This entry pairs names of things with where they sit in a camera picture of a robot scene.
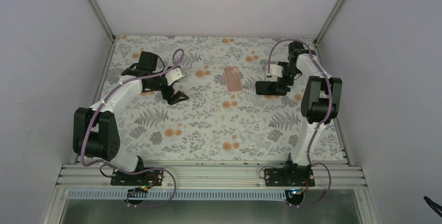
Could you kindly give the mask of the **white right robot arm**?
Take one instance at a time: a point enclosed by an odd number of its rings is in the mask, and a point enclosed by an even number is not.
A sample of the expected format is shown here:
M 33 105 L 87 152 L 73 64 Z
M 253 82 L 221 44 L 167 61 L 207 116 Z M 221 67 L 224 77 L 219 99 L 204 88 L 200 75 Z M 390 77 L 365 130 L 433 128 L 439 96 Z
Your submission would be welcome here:
M 315 166 L 311 152 L 326 125 L 338 115 L 342 80 L 331 76 L 304 42 L 296 39 L 288 39 L 287 42 L 287 62 L 280 61 L 269 70 L 278 71 L 276 87 L 280 92 L 288 92 L 295 79 L 302 75 L 308 77 L 301 101 L 301 132 L 295 148 L 284 162 L 282 172 L 284 183 L 295 186 L 302 176 L 309 176 L 311 168 Z

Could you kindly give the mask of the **pink phone case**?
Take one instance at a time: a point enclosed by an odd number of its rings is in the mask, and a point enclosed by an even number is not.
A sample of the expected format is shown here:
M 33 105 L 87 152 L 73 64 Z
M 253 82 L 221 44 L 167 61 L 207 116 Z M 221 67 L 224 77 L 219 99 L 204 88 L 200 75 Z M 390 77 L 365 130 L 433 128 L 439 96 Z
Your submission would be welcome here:
M 242 91 L 242 83 L 240 71 L 238 67 L 224 68 L 224 77 L 227 91 L 230 93 L 237 93 Z

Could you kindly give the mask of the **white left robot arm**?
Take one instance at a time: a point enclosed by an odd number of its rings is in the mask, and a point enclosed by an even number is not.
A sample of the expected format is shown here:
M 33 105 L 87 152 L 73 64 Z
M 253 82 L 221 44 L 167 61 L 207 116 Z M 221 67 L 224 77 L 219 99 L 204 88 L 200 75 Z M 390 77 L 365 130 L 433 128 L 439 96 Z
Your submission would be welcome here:
M 79 107 L 73 116 L 73 151 L 79 155 L 82 166 L 102 164 L 124 173 L 133 185 L 145 178 L 142 159 L 121 144 L 117 118 L 128 104 L 142 92 L 159 91 L 163 100 L 173 105 L 189 99 L 175 91 L 174 83 L 184 77 L 181 64 L 185 52 L 173 53 L 171 66 L 157 70 L 159 55 L 142 51 L 138 62 L 126 68 L 117 84 L 104 98 L 89 107 Z

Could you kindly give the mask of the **black phone case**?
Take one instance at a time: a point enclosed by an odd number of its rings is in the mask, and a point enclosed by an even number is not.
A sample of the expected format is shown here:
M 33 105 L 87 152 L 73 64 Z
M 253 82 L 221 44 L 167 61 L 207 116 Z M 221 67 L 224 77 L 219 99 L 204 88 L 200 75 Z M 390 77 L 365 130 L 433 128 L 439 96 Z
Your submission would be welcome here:
M 278 82 L 256 81 L 255 92 L 257 95 L 285 96 L 287 87 L 279 87 Z

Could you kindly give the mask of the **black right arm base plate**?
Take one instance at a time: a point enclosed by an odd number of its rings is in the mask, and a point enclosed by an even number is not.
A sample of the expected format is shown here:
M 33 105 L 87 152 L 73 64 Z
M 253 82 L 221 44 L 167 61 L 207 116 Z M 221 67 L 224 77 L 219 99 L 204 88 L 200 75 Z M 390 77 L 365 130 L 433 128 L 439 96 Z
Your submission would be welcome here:
M 311 168 L 306 166 L 296 169 L 265 168 L 263 178 L 266 186 L 270 187 L 301 187 L 315 186 L 315 179 Z

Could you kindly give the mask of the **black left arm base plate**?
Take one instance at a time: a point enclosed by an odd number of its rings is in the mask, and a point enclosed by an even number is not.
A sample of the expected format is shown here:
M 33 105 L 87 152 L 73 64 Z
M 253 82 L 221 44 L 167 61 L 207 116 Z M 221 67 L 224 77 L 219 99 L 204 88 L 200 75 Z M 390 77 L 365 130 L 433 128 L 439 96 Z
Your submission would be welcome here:
M 113 186 L 161 186 L 164 177 L 162 170 L 152 168 L 143 168 L 142 173 L 137 175 L 128 175 L 121 171 L 114 170 L 110 176 L 110 184 Z

